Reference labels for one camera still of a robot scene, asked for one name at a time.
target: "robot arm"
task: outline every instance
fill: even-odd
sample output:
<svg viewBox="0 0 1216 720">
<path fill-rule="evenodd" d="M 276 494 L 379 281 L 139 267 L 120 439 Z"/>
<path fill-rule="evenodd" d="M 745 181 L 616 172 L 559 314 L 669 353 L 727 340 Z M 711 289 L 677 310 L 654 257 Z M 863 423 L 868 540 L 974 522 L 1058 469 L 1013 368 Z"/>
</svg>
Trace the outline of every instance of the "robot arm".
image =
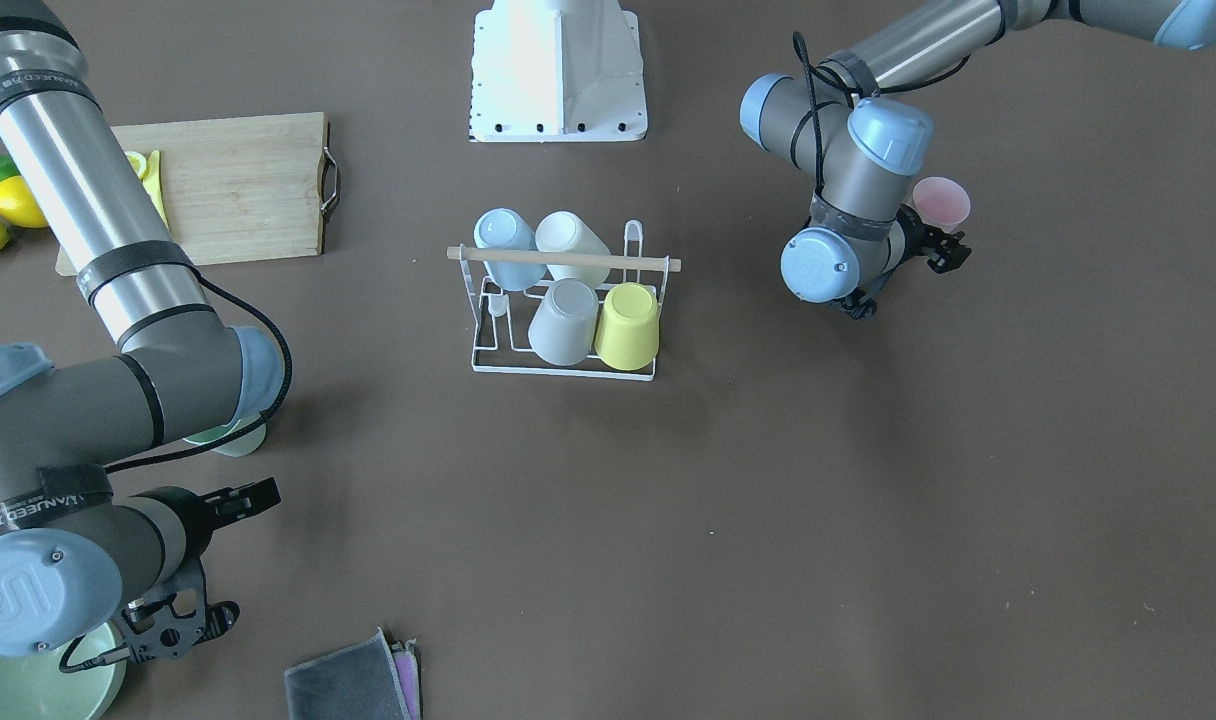
<svg viewBox="0 0 1216 720">
<path fill-rule="evenodd" d="M 38 347 L 0 345 L 0 656 L 114 619 L 134 660 L 175 657 L 233 620 L 207 612 L 198 555 L 212 530 L 277 502 L 274 480 L 113 504 L 105 466 L 260 414 L 282 400 L 285 365 L 261 332 L 220 322 L 84 73 L 40 0 L 0 0 L 0 140 L 120 350 L 54 369 Z M 195 615 L 147 618 L 187 587 Z"/>
<path fill-rule="evenodd" d="M 1216 44 L 1216 0 L 934 0 L 818 64 L 796 38 L 803 81 L 765 75 L 741 102 L 745 135 L 817 181 L 809 224 L 782 252 L 782 277 L 795 296 L 865 317 L 901 263 L 928 255 L 934 272 L 963 264 L 963 234 L 901 206 L 933 124 L 886 95 L 931 85 L 974 51 L 1043 19 L 1183 50 Z"/>
</svg>

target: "cup rack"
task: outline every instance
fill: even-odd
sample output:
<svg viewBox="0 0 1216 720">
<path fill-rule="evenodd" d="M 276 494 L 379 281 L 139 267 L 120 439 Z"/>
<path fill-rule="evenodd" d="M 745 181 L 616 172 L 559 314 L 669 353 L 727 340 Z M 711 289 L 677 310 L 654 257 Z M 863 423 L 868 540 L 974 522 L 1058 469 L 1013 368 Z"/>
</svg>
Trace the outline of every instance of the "cup rack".
<svg viewBox="0 0 1216 720">
<path fill-rule="evenodd" d="M 620 282 L 644 285 L 657 296 L 658 306 L 666 306 L 666 287 L 671 272 L 680 272 L 681 260 L 666 258 L 644 258 L 644 225 L 638 220 L 627 220 L 623 234 L 623 253 L 620 255 L 579 255 L 570 252 L 539 251 L 495 251 L 482 247 L 456 244 L 447 247 L 447 259 L 461 263 L 461 277 L 466 283 L 466 300 L 471 304 L 471 314 L 475 316 L 475 336 L 471 343 L 471 367 L 477 373 L 513 373 L 513 375 L 564 375 L 576 378 L 609 378 L 618 381 L 649 382 L 657 377 L 657 359 L 635 372 L 623 372 L 609 369 L 591 354 L 570 369 L 557 369 L 548 365 L 527 345 L 527 325 L 545 297 L 545 291 L 554 283 L 544 279 L 535 286 L 522 292 L 507 292 L 489 277 L 486 269 L 475 283 L 471 274 L 471 261 L 530 263 L 540 265 L 575 265 L 584 268 L 609 268 L 621 270 Z M 660 283 L 648 285 L 643 281 L 644 272 L 660 275 Z M 603 305 L 604 296 L 617 287 L 618 282 L 603 282 L 593 288 Z"/>
</svg>

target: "wooden handle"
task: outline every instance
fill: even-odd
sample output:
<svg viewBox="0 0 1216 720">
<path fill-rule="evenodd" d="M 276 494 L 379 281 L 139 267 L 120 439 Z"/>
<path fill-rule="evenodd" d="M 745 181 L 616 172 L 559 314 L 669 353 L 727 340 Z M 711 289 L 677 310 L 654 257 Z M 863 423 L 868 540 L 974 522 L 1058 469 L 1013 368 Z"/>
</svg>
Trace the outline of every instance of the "wooden handle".
<svg viewBox="0 0 1216 720">
<path fill-rule="evenodd" d="M 626 258 L 625 255 L 580 255 L 576 252 L 497 251 L 494 247 L 447 247 L 449 260 L 479 260 L 492 263 L 527 263 L 531 265 L 573 265 L 578 268 L 612 268 L 615 270 L 651 270 L 680 272 L 677 258 Z"/>
</svg>

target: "gray cloth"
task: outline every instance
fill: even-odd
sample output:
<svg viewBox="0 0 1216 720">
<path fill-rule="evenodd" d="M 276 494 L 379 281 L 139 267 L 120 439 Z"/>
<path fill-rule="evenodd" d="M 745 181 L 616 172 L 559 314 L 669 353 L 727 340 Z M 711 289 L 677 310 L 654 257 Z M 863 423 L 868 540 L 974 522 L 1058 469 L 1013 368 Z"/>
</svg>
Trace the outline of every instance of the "gray cloth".
<svg viewBox="0 0 1216 720">
<path fill-rule="evenodd" d="M 385 635 L 285 670 L 291 720 L 412 720 Z"/>
</svg>

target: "yellow cup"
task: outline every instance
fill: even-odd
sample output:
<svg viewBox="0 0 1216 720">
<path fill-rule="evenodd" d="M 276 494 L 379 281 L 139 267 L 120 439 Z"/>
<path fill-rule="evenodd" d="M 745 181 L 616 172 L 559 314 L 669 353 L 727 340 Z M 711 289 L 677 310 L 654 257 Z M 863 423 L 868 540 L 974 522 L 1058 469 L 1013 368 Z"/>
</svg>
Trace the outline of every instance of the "yellow cup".
<svg viewBox="0 0 1216 720">
<path fill-rule="evenodd" d="M 609 369 L 626 372 L 642 369 L 657 358 L 659 317 L 660 306 L 653 291 L 640 283 L 612 288 L 595 331 L 595 354 Z"/>
</svg>

